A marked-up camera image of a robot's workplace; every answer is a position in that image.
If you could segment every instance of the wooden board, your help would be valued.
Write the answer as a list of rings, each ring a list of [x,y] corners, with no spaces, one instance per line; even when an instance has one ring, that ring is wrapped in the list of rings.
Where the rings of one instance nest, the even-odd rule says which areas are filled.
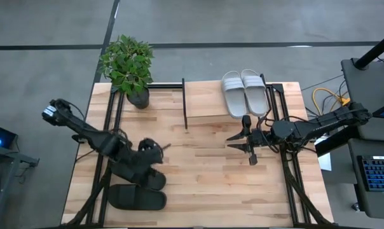
[[[299,84],[284,83],[284,89],[289,114],[306,118]],[[103,105],[98,103],[102,91],[107,92],[107,104],[107,86],[96,84],[88,115],[89,123],[98,128],[101,126],[96,116],[103,113]],[[226,147],[225,140],[241,130],[240,120],[227,115],[191,117],[185,130],[182,92],[156,89],[150,93],[150,106],[142,111],[125,101],[121,128],[134,147],[145,137],[162,146],[172,143],[165,151],[165,163],[154,166],[167,177],[163,189],[167,206],[162,211],[122,211],[108,204],[105,226],[292,226],[279,154],[268,148],[256,148],[258,164],[250,166],[242,151]],[[88,146],[81,146],[78,155],[89,150]],[[91,154],[76,164],[62,222],[72,219],[88,198],[96,157],[96,153]],[[332,221],[316,154],[303,151],[299,162],[307,195]],[[121,183],[127,182],[112,177],[111,184]],[[296,203],[301,215],[298,197]]]

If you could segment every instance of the keyboard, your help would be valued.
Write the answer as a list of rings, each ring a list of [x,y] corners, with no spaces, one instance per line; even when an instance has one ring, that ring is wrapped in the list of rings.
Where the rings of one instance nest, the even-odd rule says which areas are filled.
[[[360,156],[367,191],[384,191],[384,156]]]

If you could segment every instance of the yellow cable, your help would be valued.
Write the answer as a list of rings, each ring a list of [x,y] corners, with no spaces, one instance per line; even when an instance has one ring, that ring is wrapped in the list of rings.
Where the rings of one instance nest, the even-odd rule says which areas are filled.
[[[329,92],[331,95],[336,96],[336,99],[338,99],[338,100],[340,100],[340,98],[339,98],[339,96],[337,96],[335,93],[333,93],[329,89],[326,89],[326,88],[315,88],[313,90],[313,92],[312,92],[312,101],[313,101],[313,104],[315,105],[315,107],[317,108],[319,115],[323,115],[322,112],[320,111],[319,107],[318,107],[317,101],[315,100],[315,93],[317,91],[319,91],[319,90],[324,90],[325,92]]]
[[[350,102],[350,99],[344,99],[344,98],[341,98],[341,99],[338,99],[336,101],[334,101],[334,104],[332,105],[331,107],[331,110],[330,112],[333,111],[333,107],[338,103],[338,102],[341,102],[342,103],[342,106],[348,104]]]

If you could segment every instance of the green leaves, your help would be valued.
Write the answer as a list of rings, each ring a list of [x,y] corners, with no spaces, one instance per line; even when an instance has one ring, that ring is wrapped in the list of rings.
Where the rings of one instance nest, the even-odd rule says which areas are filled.
[[[121,35],[117,41],[110,42],[106,53],[100,56],[99,71],[121,92],[140,92],[153,82],[149,72],[151,58],[153,51],[148,43]]]

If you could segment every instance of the white slipper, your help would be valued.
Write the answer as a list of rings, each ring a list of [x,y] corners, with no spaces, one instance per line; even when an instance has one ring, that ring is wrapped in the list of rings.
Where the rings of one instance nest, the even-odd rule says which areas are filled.
[[[242,71],[242,81],[250,112],[258,117],[264,116],[268,105],[263,79],[255,71],[245,69]]]
[[[244,85],[238,72],[230,71],[223,76],[222,91],[230,116],[241,118],[247,114]]]

